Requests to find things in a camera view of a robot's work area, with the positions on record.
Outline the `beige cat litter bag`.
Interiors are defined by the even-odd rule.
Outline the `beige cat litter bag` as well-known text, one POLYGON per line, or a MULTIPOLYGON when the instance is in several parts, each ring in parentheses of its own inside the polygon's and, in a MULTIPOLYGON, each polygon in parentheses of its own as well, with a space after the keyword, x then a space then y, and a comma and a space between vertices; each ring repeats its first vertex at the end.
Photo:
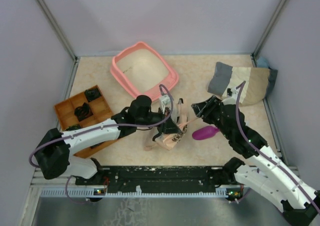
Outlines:
POLYGON ((143 149, 151 151, 161 147, 168 151, 172 150, 187 133, 188 126, 196 121, 196 116, 190 115, 187 103, 183 98, 179 98, 173 104, 173 112, 170 118, 153 128, 145 138, 143 149))

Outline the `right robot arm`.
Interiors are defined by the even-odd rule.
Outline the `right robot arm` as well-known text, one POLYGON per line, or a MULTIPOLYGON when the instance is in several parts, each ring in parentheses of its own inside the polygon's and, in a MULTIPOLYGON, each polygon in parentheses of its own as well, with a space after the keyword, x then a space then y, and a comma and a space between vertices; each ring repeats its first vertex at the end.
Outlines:
POLYGON ((220 100, 215 96, 191 105, 195 115, 214 125, 238 154, 253 163, 262 174, 252 171, 234 157, 223 171, 229 184, 250 187, 271 202, 292 226, 308 226, 320 213, 320 192, 307 185, 273 151, 268 142, 245 123, 234 97, 220 100))

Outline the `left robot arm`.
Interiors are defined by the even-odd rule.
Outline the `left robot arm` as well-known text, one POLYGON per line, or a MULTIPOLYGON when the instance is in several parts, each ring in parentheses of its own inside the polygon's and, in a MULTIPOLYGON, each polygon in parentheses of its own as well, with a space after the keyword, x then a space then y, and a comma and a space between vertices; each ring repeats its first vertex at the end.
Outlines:
POLYGON ((157 137, 181 133, 178 124, 182 119, 182 100, 174 103, 167 94, 160 97, 160 107, 153 112, 152 101, 140 95, 121 112, 92 126, 60 132, 47 131, 31 158, 37 161, 43 177, 58 178, 64 173, 81 177, 97 185, 103 181, 104 172, 94 158, 80 158, 75 154, 97 144, 129 136, 139 128, 157 128, 157 137))

